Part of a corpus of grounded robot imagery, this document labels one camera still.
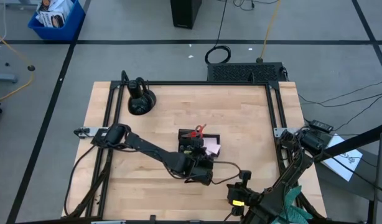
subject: wooden table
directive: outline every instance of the wooden table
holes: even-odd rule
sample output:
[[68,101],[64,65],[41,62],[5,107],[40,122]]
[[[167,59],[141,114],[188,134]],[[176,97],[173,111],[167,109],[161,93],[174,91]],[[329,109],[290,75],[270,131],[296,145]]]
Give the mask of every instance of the wooden table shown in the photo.
[[[304,124],[293,82],[280,83],[287,125]],[[147,141],[176,151],[179,128],[193,129],[207,124],[206,133],[220,134],[219,161],[237,163],[252,171],[248,187],[257,192],[272,186],[279,177],[271,130],[266,92],[263,86],[151,86],[157,104],[148,114],[133,116],[127,110],[129,93],[124,92],[120,123]],[[109,82],[95,82],[86,114],[85,126],[101,126],[109,92]],[[277,106],[273,100],[279,123]],[[110,121],[113,120],[112,109]],[[80,140],[77,159],[90,148],[90,139]],[[68,198],[72,211],[90,188],[95,165],[95,149],[87,155],[73,176]],[[213,178],[219,181],[235,175],[237,170],[226,164],[215,164]],[[326,216],[314,165],[299,179],[302,191],[315,209]],[[204,186],[185,184],[173,179],[164,166],[142,153],[114,151],[104,219],[148,220],[223,220],[231,206],[226,201],[224,184]],[[96,195],[93,214],[97,213]]]

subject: gray floor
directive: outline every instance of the gray floor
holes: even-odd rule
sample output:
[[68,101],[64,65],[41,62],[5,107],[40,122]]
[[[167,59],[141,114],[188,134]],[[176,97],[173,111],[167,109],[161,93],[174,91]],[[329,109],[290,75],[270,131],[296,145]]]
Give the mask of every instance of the gray floor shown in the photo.
[[[368,23],[382,40],[382,0],[359,0]],[[273,5],[256,5],[245,12],[228,5],[222,39],[263,39]],[[172,27],[169,0],[92,0],[79,39],[164,40],[215,39],[223,3],[204,0],[194,29]],[[38,40],[27,28],[33,11],[7,8],[9,40]],[[2,10],[0,7],[0,34]],[[276,40],[368,40],[349,0],[282,1],[270,33]],[[4,223],[22,179],[40,125],[60,73],[68,45],[14,45],[35,64],[35,82],[4,101],[0,117],[0,223]],[[34,175],[17,221],[58,218],[72,168],[78,139],[72,131],[83,124],[95,81],[117,80],[121,70],[130,77],[150,80],[206,80],[205,52],[212,45],[77,45],[63,82]],[[229,45],[231,62],[254,62],[262,45]],[[212,62],[223,58],[214,52]],[[299,93],[320,101],[356,88],[382,81],[382,67],[370,45],[268,45],[266,62],[282,62]],[[0,48],[0,72],[18,75],[19,83],[0,83],[0,96],[25,83],[29,72],[7,48]],[[350,97],[344,103],[382,92],[382,84]],[[302,105],[307,119],[319,119],[335,127],[349,120],[373,100],[342,108]],[[382,123],[382,99],[339,133],[360,133]],[[377,153],[377,145],[364,149]],[[366,219],[368,201],[342,192],[325,182],[321,190],[328,216],[356,222]]]

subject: red scissors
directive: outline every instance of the red scissors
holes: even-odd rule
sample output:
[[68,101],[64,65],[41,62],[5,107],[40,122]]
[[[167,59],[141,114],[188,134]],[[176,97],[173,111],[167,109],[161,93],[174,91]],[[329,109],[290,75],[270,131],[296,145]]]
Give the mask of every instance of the red scissors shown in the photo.
[[203,138],[203,129],[206,127],[206,124],[204,125],[198,125],[194,131],[184,134],[182,137],[187,137],[187,138],[195,138],[199,136],[199,138]]

